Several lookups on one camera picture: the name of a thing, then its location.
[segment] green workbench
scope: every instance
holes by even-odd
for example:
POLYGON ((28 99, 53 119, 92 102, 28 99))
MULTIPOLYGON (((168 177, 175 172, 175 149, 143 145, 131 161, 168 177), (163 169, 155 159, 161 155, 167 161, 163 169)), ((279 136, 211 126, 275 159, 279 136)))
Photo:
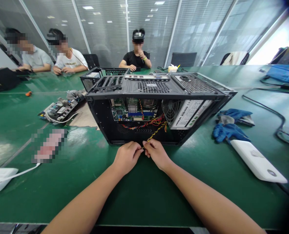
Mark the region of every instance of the green workbench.
MULTIPOLYGON (((203 66, 185 68, 236 87, 239 93, 224 107, 253 112, 254 127, 241 126, 252 143, 289 181, 289 145, 274 132, 281 120, 241 95, 250 87, 264 86, 261 66, 203 66)), ((143 70, 139 74, 148 74, 143 70)), ((37 114, 65 97, 65 91, 83 89, 79 76, 57 77, 38 74, 31 81, 0 93, 0 166, 20 171, 31 168, 35 143, 27 143, 46 121, 37 114), (30 97, 25 93, 32 91, 30 97), (19 154, 11 161, 14 153, 19 154)), ((289 132, 289 94, 252 91, 250 97, 283 114, 289 132)), ((203 124, 182 146, 167 146, 170 158, 189 173, 207 183, 246 212, 262 228, 279 229, 281 212, 289 197, 274 183, 257 179, 237 152, 227 143, 212 139, 215 117, 203 124)), ((59 128, 48 124, 44 134, 59 128)), ((95 128, 69 127, 57 159, 12 179, 0 192, 0 222, 47 224, 80 191, 94 181, 114 160, 117 146, 109 146, 95 128)), ((201 221, 173 182, 144 155, 109 196, 98 225, 201 227, 201 221)))

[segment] person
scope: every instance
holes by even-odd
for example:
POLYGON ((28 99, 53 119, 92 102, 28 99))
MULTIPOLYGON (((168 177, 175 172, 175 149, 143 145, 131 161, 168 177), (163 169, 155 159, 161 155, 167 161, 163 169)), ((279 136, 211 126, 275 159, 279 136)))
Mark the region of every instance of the person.
MULTIPOLYGON (((143 145, 145 155, 170 177, 210 233, 266 233, 233 202, 177 166, 159 141, 151 139, 143 145)), ((112 165, 60 211, 42 234, 90 233, 107 197, 143 151, 133 141, 121 146, 112 165)))
POLYGON ((150 54, 142 50, 144 44, 145 31, 144 29, 136 29, 132 33, 132 44, 134 50, 125 54, 123 60, 119 64, 119 68, 130 68, 132 72, 136 71, 137 67, 151 68, 150 54))
POLYGON ((57 62, 53 66, 53 72, 56 75, 64 73, 76 73, 88 70, 87 62, 76 49, 69 48, 66 36, 58 29, 50 29, 47 34, 47 41, 55 46, 62 54, 58 55, 57 62))
POLYGON ((49 72, 53 67, 50 56, 42 49, 34 46, 27 40, 24 33, 20 33, 17 29, 6 29, 6 40, 9 44, 17 46, 22 54, 23 66, 17 70, 32 70, 33 72, 49 72))

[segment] computer case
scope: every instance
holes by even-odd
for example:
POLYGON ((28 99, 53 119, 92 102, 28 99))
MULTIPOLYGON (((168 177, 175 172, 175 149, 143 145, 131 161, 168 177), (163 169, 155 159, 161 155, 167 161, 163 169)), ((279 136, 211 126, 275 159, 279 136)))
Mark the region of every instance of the computer case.
POLYGON ((84 85, 86 92, 88 92, 95 83, 101 77, 111 76, 111 75, 125 75, 130 74, 130 69, 128 68, 102 68, 95 67, 89 70, 85 75, 81 76, 80 79, 84 85))
POLYGON ((198 73, 104 76, 85 98, 109 144, 141 143, 166 121, 167 131, 153 138, 181 146, 235 95, 220 85, 198 73), (163 120, 144 126, 158 117, 163 120))
POLYGON ((9 68, 0 68, 0 92, 13 89, 21 80, 9 68))

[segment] gray t-shirt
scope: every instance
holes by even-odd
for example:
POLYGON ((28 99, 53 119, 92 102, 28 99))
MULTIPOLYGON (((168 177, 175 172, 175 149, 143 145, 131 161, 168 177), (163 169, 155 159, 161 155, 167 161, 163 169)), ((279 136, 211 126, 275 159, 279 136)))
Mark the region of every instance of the gray t-shirt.
POLYGON ((53 68, 53 61, 49 57, 49 55, 43 51, 42 49, 37 48, 34 46, 34 53, 33 54, 23 54, 22 55, 23 63, 28 64, 31 68, 40 68, 48 63, 51 65, 51 69, 53 68))

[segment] chair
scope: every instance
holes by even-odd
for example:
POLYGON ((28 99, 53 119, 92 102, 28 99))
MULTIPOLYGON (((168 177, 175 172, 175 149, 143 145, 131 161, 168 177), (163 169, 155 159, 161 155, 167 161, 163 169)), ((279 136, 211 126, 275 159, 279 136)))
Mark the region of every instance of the chair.
POLYGON ((173 53, 171 64, 174 66, 193 67, 197 53, 173 53))
MULTIPOLYGON (((227 54, 224 55, 224 57, 223 57, 220 65, 223 65, 223 63, 225 62, 226 58, 227 58, 229 55, 230 55, 230 53, 227 53, 227 54)), ((246 53, 246 55, 244 56, 244 58, 242 59, 242 61, 241 61, 241 63, 240 63, 239 65, 245 65, 246 62, 247 62, 248 59, 249 59, 249 56, 250 56, 250 54, 249 54, 249 53, 246 53)))
POLYGON ((96 54, 84 54, 83 56, 88 64, 89 70, 95 67, 100 67, 99 59, 96 54))

